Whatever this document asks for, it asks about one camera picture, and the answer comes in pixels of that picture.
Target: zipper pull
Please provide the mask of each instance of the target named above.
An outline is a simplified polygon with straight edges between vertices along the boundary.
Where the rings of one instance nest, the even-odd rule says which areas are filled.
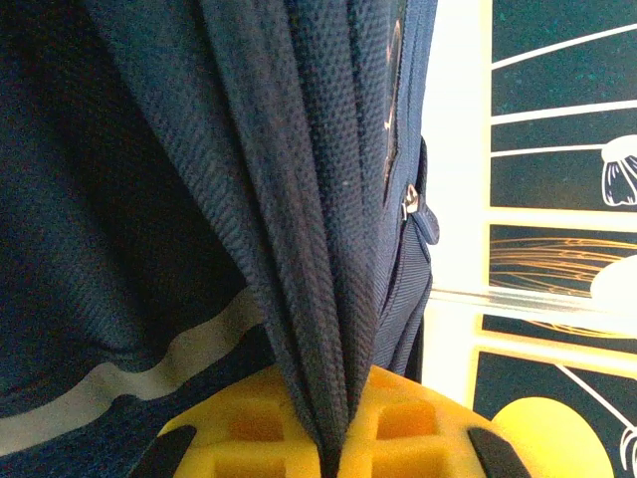
[[[418,211],[418,204],[420,203],[420,196],[416,187],[413,184],[407,186],[407,193],[402,201],[402,220],[407,220],[408,214],[413,214]]]
[[[412,215],[427,244],[437,244],[440,239],[438,218],[427,207],[425,201],[420,200],[420,195],[413,184],[407,186],[407,193],[402,201],[402,220],[406,221],[409,214]]]

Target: zipper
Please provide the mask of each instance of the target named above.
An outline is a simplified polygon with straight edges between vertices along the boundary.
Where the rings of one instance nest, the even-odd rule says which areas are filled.
[[[418,190],[416,189],[416,186],[414,186],[413,184],[408,184],[407,191],[405,192],[405,195],[400,205],[402,209],[402,221],[400,221],[400,231],[398,233],[398,247],[396,248],[396,260],[393,264],[391,275],[389,276],[389,282],[387,285],[387,296],[385,297],[385,300],[381,309],[380,322],[379,322],[380,327],[382,327],[382,325],[385,323],[387,314],[389,314],[389,312],[392,309],[393,301],[395,299],[395,294],[397,293],[395,290],[397,286],[396,281],[400,274],[400,270],[404,268],[404,261],[402,260],[402,248],[404,247],[403,241],[405,240],[404,232],[405,232],[405,228],[408,226],[408,219],[410,216],[413,219],[413,223],[414,223],[413,227],[416,228],[416,235],[418,236],[418,240],[421,243],[421,247],[423,247],[423,252],[427,256],[427,260],[429,260],[428,253],[426,252],[426,246],[424,245],[424,242],[426,241],[426,239],[423,236],[425,236],[425,234],[422,232],[422,226],[418,224],[418,219],[417,219],[417,217],[420,215],[419,209],[421,208],[421,202],[424,202],[424,201],[420,200],[420,194],[418,194]]]
[[[420,194],[413,184],[407,186],[407,192],[401,206],[403,222],[406,222],[407,218],[411,216],[427,244],[437,244],[440,239],[438,219],[427,207],[425,201],[421,200]]]
[[[387,155],[384,164],[385,191],[384,200],[387,200],[389,190],[389,178],[394,162],[396,160],[397,134],[396,134],[396,107],[398,104],[399,73],[402,60],[402,43],[404,37],[405,11],[407,0],[397,0],[389,2],[390,15],[388,27],[387,43],[387,70],[389,71],[389,81],[386,86],[386,104],[388,110],[385,130],[387,134]]]

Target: yellow circle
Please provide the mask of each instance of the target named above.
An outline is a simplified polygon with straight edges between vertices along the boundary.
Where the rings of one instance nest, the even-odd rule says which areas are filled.
[[[613,478],[608,454],[595,431],[559,401],[521,398],[500,410],[493,421],[533,477]]]

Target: gray stripe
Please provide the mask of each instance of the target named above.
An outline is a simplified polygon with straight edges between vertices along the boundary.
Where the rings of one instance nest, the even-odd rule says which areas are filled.
[[[93,368],[64,395],[33,410],[0,418],[0,456],[51,440],[91,423],[120,395],[142,400],[172,393],[184,381],[229,353],[241,337],[261,322],[244,290],[219,315],[179,334],[153,368],[130,372],[111,362]]]

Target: navy fabric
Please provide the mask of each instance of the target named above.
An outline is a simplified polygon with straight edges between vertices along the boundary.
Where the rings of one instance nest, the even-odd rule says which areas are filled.
[[[407,2],[383,204],[385,2],[3,9],[0,418],[105,361],[150,369],[245,288],[264,325],[176,392],[118,398],[0,473],[121,476],[173,414],[274,355],[335,475],[371,362],[404,370],[431,287],[431,218],[403,221],[401,202],[424,192],[434,11]]]
[[[402,218],[401,204],[409,184],[418,187],[418,192],[421,193],[420,204],[423,206],[426,204],[423,176],[426,175],[427,155],[426,149],[424,154],[421,154],[424,143],[421,143],[420,130],[427,59],[435,14],[436,0],[407,2],[398,78],[396,158],[389,173],[389,186],[381,219],[382,234],[375,264],[374,297],[381,324],[376,334],[373,361],[400,374],[404,372],[406,360],[393,361],[393,358],[395,355],[408,356],[418,328],[411,327],[406,336],[403,337],[402,334],[398,336],[395,331],[392,333],[393,319],[387,321],[382,317],[396,317],[396,313],[391,309],[391,297],[392,288],[395,287],[396,272],[401,263],[400,248],[404,247],[401,235],[411,227],[417,228],[417,225],[411,225],[413,218],[409,218],[408,221],[403,221]],[[418,234],[424,238],[422,229],[420,228]],[[409,233],[409,237],[412,238],[410,240],[417,239],[415,231],[414,234]],[[423,249],[426,249],[426,240],[423,242]],[[429,262],[425,251],[412,256],[411,260],[420,263],[421,267]],[[424,310],[422,304],[426,302],[426,290],[431,287],[431,280],[431,272],[423,269],[423,275],[419,280],[401,287],[400,295],[405,297],[405,301],[407,297],[414,304],[422,300],[419,307],[412,310],[415,315],[420,310]]]
[[[175,393],[151,401],[121,396],[90,425],[1,457],[0,476],[124,477],[168,420],[273,362],[268,336],[262,326],[257,326],[229,354]]]
[[[246,284],[86,12],[23,2],[2,29],[0,416],[155,365]]]

